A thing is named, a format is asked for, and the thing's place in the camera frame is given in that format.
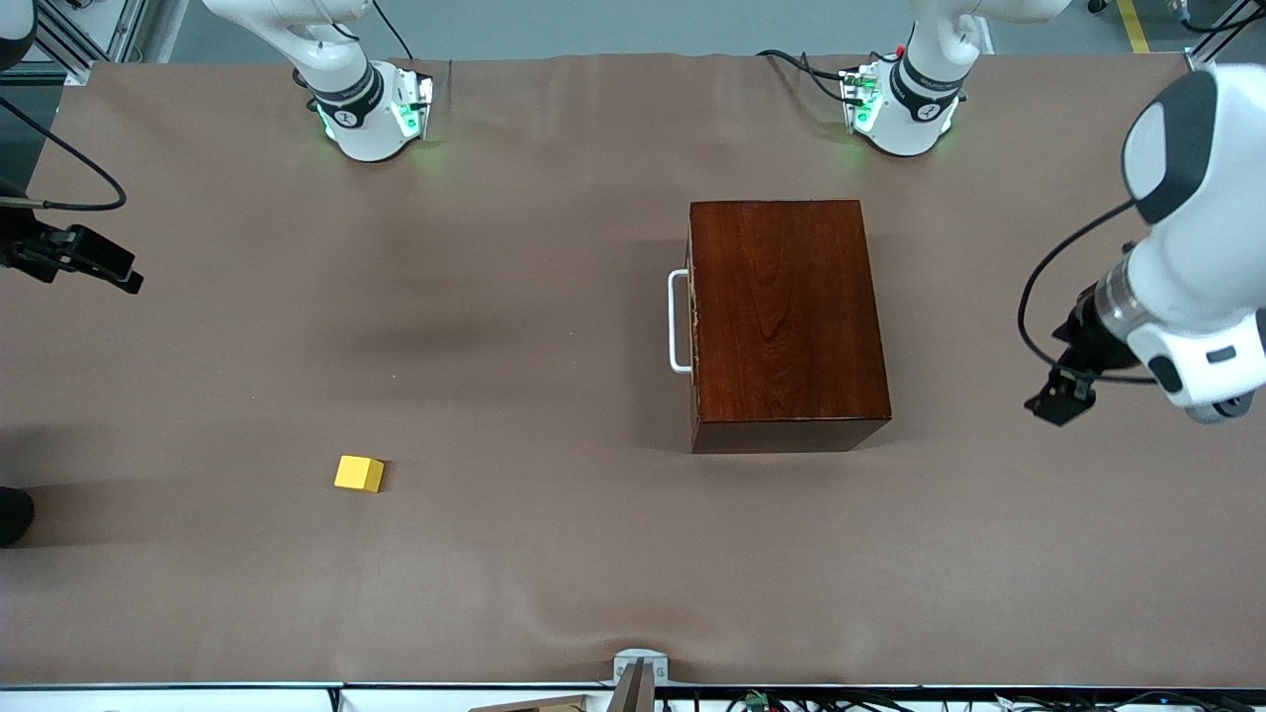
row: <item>wire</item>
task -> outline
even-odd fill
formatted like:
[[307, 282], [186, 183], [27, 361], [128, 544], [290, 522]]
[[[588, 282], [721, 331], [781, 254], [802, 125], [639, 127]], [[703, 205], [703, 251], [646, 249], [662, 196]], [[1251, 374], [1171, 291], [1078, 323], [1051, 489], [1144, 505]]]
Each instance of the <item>wire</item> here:
[[815, 75], [815, 76], [820, 76], [822, 79], [833, 79], [836, 81], [839, 81], [839, 73], [838, 72], [828, 72], [825, 70], [817, 70], [817, 68], [810, 67], [809, 66], [809, 60], [808, 60], [806, 54], [801, 54], [801, 57], [805, 57], [804, 63], [801, 63], [800, 60], [796, 60], [791, 54], [787, 54], [786, 52], [782, 52], [781, 49], [766, 49], [763, 52], [757, 52], [756, 56], [757, 57], [776, 57], [776, 58], [782, 60], [784, 62], [791, 65], [793, 67], [800, 70], [801, 72], [808, 72], [808, 73], [812, 73], [812, 75]]
[[[1248, 8], [1251, 5], [1255, 6], [1256, 1], [1257, 0], [1239, 0], [1239, 4], [1236, 5], [1233, 9], [1228, 10], [1228, 14], [1224, 15], [1224, 16], [1233, 18], [1233, 16], [1238, 15], [1239, 13], [1243, 13], [1246, 8]], [[1243, 32], [1243, 29], [1244, 28], [1242, 28], [1242, 27], [1241, 28], [1236, 28], [1234, 30], [1231, 30], [1229, 34], [1217, 34], [1217, 35], [1215, 34], [1205, 34], [1204, 38], [1200, 39], [1200, 43], [1195, 46], [1194, 52], [1198, 53], [1198, 54], [1204, 53], [1209, 58], [1217, 57], [1218, 52], [1222, 52], [1222, 49], [1232, 39], [1234, 39], [1236, 37], [1239, 37], [1239, 33]], [[1209, 52], [1205, 53], [1204, 52], [1205, 46], [1209, 44], [1210, 42], [1213, 42], [1214, 39], [1218, 41], [1218, 46], [1214, 47], [1212, 51], [1209, 51]]]
[[849, 697], [858, 697], [863, 701], [868, 701], [872, 704], [879, 704], [880, 707], [887, 707], [889, 709], [895, 709], [896, 712], [913, 712], [909, 707], [904, 707], [891, 699], [875, 694], [872, 692], [866, 692], [861, 689], [848, 690]]
[[352, 42], [360, 42], [361, 41], [360, 37], [356, 37], [354, 34], [352, 34], [352, 33], [347, 32], [346, 29], [338, 27], [338, 23], [329, 23], [329, 27], [334, 28], [334, 32], [337, 32], [337, 33], [342, 34], [343, 37], [351, 39]]
[[[808, 54], [800, 54], [800, 57], [804, 58], [804, 66], [808, 67], [809, 66], [809, 56]], [[809, 79], [813, 80], [813, 84], [818, 85], [818, 89], [820, 89], [823, 94], [825, 94], [827, 96], [830, 96], [832, 99], [834, 99], [836, 101], [839, 101], [841, 104], [847, 104], [849, 106], [861, 106], [862, 104], [865, 104], [861, 99], [851, 99], [851, 98], [841, 96], [839, 94], [836, 94], [834, 91], [832, 91], [830, 89], [828, 89], [825, 84], [822, 84], [822, 80], [818, 79], [818, 75], [814, 73], [814, 72], [812, 72], [812, 71], [809, 72]], [[836, 75], [836, 81], [839, 81], [839, 75]]]
[[[1063, 241], [1061, 241], [1050, 252], [1047, 252], [1046, 257], [1042, 257], [1042, 261], [1038, 262], [1036, 267], [1033, 267], [1033, 272], [1029, 275], [1028, 281], [1024, 283], [1024, 291], [1020, 293], [1020, 305], [1019, 305], [1019, 309], [1015, 313], [1015, 326], [1017, 326], [1017, 328], [1019, 328], [1020, 338], [1024, 340], [1024, 346], [1028, 346], [1029, 351], [1032, 351], [1038, 359], [1046, 361], [1046, 364], [1050, 365], [1051, 367], [1060, 369], [1061, 371], [1063, 371], [1063, 372], [1069, 374], [1070, 376], [1072, 376], [1075, 379], [1079, 379], [1079, 380], [1091, 380], [1091, 381], [1099, 380], [1099, 381], [1103, 381], [1103, 383], [1129, 383], [1129, 384], [1153, 384], [1153, 383], [1156, 383], [1153, 379], [1150, 379], [1150, 378], [1141, 378], [1141, 376], [1104, 376], [1104, 375], [1100, 375], [1100, 374], [1093, 374], [1090, 371], [1079, 371], [1077, 369], [1070, 369], [1069, 366], [1065, 366], [1063, 364], [1060, 364], [1058, 361], [1056, 361], [1046, 351], [1042, 351], [1042, 348], [1033, 341], [1033, 337], [1029, 336], [1028, 327], [1024, 326], [1024, 318], [1028, 314], [1028, 300], [1029, 300], [1029, 296], [1033, 295], [1033, 285], [1037, 284], [1037, 277], [1042, 276], [1042, 272], [1046, 270], [1046, 267], [1051, 262], [1053, 262], [1055, 258], [1058, 257], [1061, 252], [1063, 252], [1065, 250], [1067, 250], [1069, 246], [1071, 246], [1074, 242], [1081, 239], [1082, 237], [1085, 237], [1087, 233], [1090, 233], [1091, 231], [1094, 231], [1099, 226], [1106, 223], [1108, 220], [1115, 218], [1117, 215], [1124, 213], [1125, 210], [1129, 210], [1133, 207], [1134, 207], [1134, 199], [1131, 198], [1129, 200], [1122, 203], [1120, 205], [1117, 205], [1115, 208], [1108, 210], [1103, 215], [1099, 215], [1098, 218], [1090, 220], [1089, 223], [1086, 223], [1085, 227], [1082, 227], [1077, 232], [1075, 232], [1075, 233], [1070, 234], [1069, 237], [1063, 238]], [[1063, 709], [1055, 709], [1053, 712], [1066, 712], [1066, 711], [1063, 711]]]
[[39, 125], [39, 122], [24, 114], [22, 109], [10, 104], [9, 100], [5, 99], [4, 96], [0, 96], [0, 106], [8, 109], [9, 113], [13, 114], [14, 117], [18, 117], [22, 120], [22, 123], [38, 130], [48, 141], [52, 141], [53, 143], [61, 146], [62, 149], [65, 149], [67, 153], [78, 158], [81, 163], [92, 168], [92, 172], [105, 179], [105, 182], [110, 184], [110, 188], [114, 189], [114, 193], [116, 195], [116, 198], [110, 203], [57, 203], [53, 200], [38, 200], [37, 203], [39, 208], [54, 209], [54, 210], [76, 210], [80, 213], [104, 213], [105, 210], [114, 210], [115, 208], [122, 208], [123, 204], [128, 201], [128, 194], [124, 193], [123, 186], [119, 185], [119, 181], [114, 180], [114, 176], [108, 174], [105, 168], [97, 166], [91, 158], [81, 153], [78, 148], [75, 148], [70, 143], [66, 143], [65, 141], [58, 138], [57, 134]]
[[1181, 694], [1181, 693], [1175, 693], [1175, 692], [1165, 692], [1165, 690], [1144, 692], [1142, 694], [1134, 696], [1134, 697], [1132, 697], [1132, 698], [1129, 698], [1129, 699], [1127, 699], [1124, 702], [1118, 702], [1115, 704], [1096, 704], [1096, 703], [1093, 703], [1093, 702], [1087, 702], [1086, 699], [1082, 699], [1080, 697], [1074, 697], [1072, 702], [1070, 702], [1070, 703], [1060, 703], [1060, 702], [1050, 702], [1050, 701], [1046, 701], [1046, 699], [1038, 699], [1036, 697], [1020, 696], [1020, 697], [1015, 698], [1015, 702], [1023, 702], [1023, 703], [1028, 704], [1028, 707], [1017, 707], [1015, 709], [1017, 709], [1017, 712], [1028, 712], [1028, 711], [1042, 711], [1042, 712], [1115, 712], [1117, 709], [1120, 709], [1122, 707], [1125, 707], [1127, 704], [1138, 704], [1139, 702], [1143, 702], [1143, 701], [1146, 701], [1148, 698], [1152, 698], [1152, 697], [1160, 697], [1162, 703], [1179, 702], [1179, 703], [1182, 703], [1182, 704], [1190, 704], [1193, 707], [1199, 707], [1200, 709], [1204, 709], [1204, 712], [1231, 712], [1228, 707], [1222, 706], [1222, 704], [1212, 704], [1209, 702], [1204, 702], [1203, 699], [1198, 699], [1198, 698], [1188, 696], [1188, 694]]
[[1195, 27], [1195, 25], [1191, 24], [1191, 20], [1188, 20], [1188, 19], [1181, 19], [1179, 22], [1182, 24], [1182, 27], [1185, 27], [1190, 32], [1196, 32], [1196, 33], [1200, 33], [1200, 34], [1218, 34], [1219, 32], [1227, 32], [1228, 29], [1242, 29], [1242, 28], [1246, 28], [1246, 27], [1253, 24], [1255, 22], [1257, 22], [1257, 20], [1260, 20], [1262, 18], [1266, 18], [1266, 11], [1257, 11], [1257, 13], [1253, 13], [1252, 15], [1248, 15], [1247, 18], [1244, 18], [1242, 20], [1236, 20], [1233, 23], [1220, 24], [1218, 27]]
[[404, 49], [404, 53], [409, 56], [409, 61], [410, 62], [417, 61], [413, 56], [413, 51], [409, 49], [409, 46], [405, 43], [404, 38], [400, 37], [399, 32], [396, 32], [395, 25], [391, 24], [391, 20], [387, 19], [387, 14], [384, 13], [382, 8], [379, 6], [379, 0], [373, 0], [373, 9], [379, 11], [379, 16], [382, 18], [382, 22], [387, 25], [387, 29], [391, 30], [391, 34], [396, 35], [396, 42], [400, 43], [400, 48]]

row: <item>brown wooden box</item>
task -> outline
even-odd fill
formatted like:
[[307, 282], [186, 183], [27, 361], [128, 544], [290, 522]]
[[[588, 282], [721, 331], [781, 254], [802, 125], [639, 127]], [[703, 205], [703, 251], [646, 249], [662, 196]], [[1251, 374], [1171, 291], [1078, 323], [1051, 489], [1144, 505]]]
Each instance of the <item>brown wooden box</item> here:
[[849, 450], [893, 417], [861, 203], [690, 207], [695, 452]]

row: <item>white handle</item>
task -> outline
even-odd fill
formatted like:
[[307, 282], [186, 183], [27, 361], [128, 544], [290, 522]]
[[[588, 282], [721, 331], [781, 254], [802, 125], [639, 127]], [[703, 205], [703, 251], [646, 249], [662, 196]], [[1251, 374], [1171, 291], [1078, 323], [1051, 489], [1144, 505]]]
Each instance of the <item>white handle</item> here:
[[668, 272], [668, 366], [679, 374], [689, 374], [693, 369], [690, 364], [677, 362], [677, 299], [672, 294], [672, 281], [687, 275], [690, 275], [690, 270]]

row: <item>brown tablecloth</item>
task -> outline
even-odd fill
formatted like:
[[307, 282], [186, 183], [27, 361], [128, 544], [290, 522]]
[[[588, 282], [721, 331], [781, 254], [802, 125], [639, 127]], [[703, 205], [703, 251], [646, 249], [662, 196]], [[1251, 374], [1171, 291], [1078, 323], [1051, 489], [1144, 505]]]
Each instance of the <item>brown tablecloth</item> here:
[[[1258, 685], [1261, 428], [1022, 402], [1036, 261], [1124, 196], [1177, 56], [987, 57], [924, 157], [766, 60], [448, 68], [429, 146], [343, 158], [286, 66], [110, 66], [56, 130], [130, 201], [128, 296], [0, 275], [4, 682]], [[49, 147], [33, 195], [106, 198]], [[895, 418], [848, 454], [685, 454], [665, 276], [691, 200], [860, 198]], [[1052, 267], [1033, 328], [1143, 236]], [[335, 490], [338, 456], [389, 461]]]

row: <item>yellow cube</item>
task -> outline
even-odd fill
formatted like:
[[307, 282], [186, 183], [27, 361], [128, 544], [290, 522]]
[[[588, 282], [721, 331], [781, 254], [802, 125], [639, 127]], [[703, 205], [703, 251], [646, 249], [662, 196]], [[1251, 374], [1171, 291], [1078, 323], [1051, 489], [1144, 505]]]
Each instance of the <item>yellow cube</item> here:
[[338, 474], [334, 475], [334, 486], [358, 489], [361, 492], [377, 492], [381, 484], [382, 462], [357, 455], [343, 455], [339, 459]]

